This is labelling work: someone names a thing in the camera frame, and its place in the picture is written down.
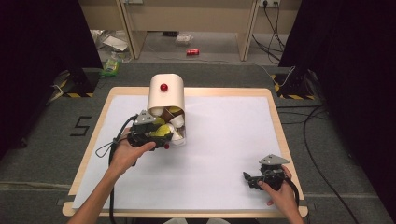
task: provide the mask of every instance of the red can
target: red can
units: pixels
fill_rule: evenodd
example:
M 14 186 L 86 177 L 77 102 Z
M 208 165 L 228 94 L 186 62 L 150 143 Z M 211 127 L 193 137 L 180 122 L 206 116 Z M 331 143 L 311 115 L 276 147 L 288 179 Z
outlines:
M 187 55 L 198 55 L 199 50 L 198 49 L 187 49 Z

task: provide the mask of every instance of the gray carpet floor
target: gray carpet floor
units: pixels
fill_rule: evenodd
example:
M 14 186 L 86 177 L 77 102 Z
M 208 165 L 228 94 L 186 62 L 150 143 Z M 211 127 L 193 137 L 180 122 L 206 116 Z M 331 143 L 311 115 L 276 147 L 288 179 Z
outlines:
M 266 66 L 273 74 L 279 68 Z M 0 161 L 0 223 L 65 223 L 62 199 L 73 183 L 93 128 L 113 87 L 148 86 L 161 73 L 180 75 L 185 87 L 267 88 L 275 98 L 290 153 L 308 203 L 310 223 L 353 223 L 353 219 L 318 173 L 304 145 L 303 121 L 316 100 L 276 97 L 271 78 L 257 65 L 194 63 L 123 63 L 115 77 L 102 77 L 91 98 L 61 97 L 41 113 L 27 136 L 28 146 L 10 150 Z M 90 128 L 83 133 L 75 125 Z M 306 142 L 321 172 L 360 223 L 392 223 L 370 182 L 347 151 L 326 107 L 306 123 Z M 287 223 L 260 219 L 260 223 Z M 98 223 L 109 223 L 101 217 Z

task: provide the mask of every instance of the red button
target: red button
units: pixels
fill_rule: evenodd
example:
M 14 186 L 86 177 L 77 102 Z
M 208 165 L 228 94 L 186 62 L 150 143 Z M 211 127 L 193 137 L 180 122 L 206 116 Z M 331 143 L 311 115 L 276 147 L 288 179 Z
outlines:
M 168 91 L 168 85 L 166 85 L 165 83 L 161 84 L 160 87 L 161 91 Z

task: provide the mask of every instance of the white cylindrical container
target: white cylindrical container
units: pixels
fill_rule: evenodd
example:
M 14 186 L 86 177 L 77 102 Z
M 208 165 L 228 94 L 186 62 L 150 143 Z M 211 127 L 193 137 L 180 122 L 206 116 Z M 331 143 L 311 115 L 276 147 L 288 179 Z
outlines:
M 181 146 L 186 142 L 184 83 L 177 74 L 158 74 L 150 82 L 148 94 L 148 112 L 164 120 L 166 124 L 176 123 L 174 135 L 177 140 L 170 146 Z

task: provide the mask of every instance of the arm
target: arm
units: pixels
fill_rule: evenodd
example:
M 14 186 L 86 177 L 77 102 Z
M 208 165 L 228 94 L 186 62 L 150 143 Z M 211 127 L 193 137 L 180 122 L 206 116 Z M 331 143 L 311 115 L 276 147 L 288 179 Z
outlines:
M 121 140 L 114 153 L 114 157 L 102 180 L 98 183 L 85 203 L 77 210 L 67 223 L 95 223 L 108 195 L 125 171 L 130 168 L 139 157 L 155 147 L 155 143 L 146 143 L 142 147 L 131 147 L 127 140 Z
M 282 167 L 286 175 L 291 179 L 291 173 L 289 169 L 286 166 Z M 271 201 L 267 203 L 268 206 L 275 204 L 279 211 L 286 216 L 289 223 L 291 224 L 304 223 L 294 199 L 293 189 L 286 181 L 283 181 L 279 191 L 272 189 L 268 184 L 262 181 L 259 181 L 258 184 L 271 196 Z

